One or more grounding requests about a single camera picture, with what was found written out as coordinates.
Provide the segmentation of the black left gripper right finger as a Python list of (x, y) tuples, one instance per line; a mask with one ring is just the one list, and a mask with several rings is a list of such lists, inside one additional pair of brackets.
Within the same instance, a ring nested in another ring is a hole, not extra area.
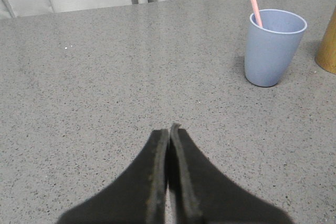
[(177, 223), (292, 223), (221, 173), (177, 123), (170, 131), (170, 192)]

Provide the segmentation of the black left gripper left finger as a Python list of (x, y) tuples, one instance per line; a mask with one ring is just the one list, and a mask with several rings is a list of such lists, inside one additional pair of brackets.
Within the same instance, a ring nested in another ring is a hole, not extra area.
[(166, 129), (154, 130), (129, 167), (100, 193), (66, 211), (58, 223), (164, 223)]

